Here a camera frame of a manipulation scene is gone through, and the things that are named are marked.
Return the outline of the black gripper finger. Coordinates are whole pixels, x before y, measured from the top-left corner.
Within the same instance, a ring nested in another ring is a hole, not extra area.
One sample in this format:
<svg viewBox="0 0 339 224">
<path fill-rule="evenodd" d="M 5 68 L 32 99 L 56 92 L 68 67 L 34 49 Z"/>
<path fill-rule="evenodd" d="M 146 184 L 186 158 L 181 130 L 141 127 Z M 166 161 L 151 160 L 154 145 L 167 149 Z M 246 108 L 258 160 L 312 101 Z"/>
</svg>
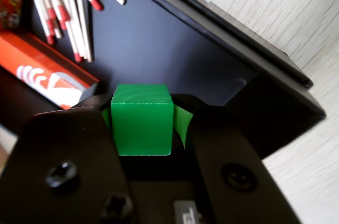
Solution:
<svg viewBox="0 0 339 224">
<path fill-rule="evenodd" d="M 226 108 L 189 94 L 172 100 L 192 114 L 185 151 L 202 223 L 299 223 Z"/>
<path fill-rule="evenodd" d="M 132 223 L 132 199 L 99 105 L 35 115 L 1 176 L 1 223 Z"/>
</svg>

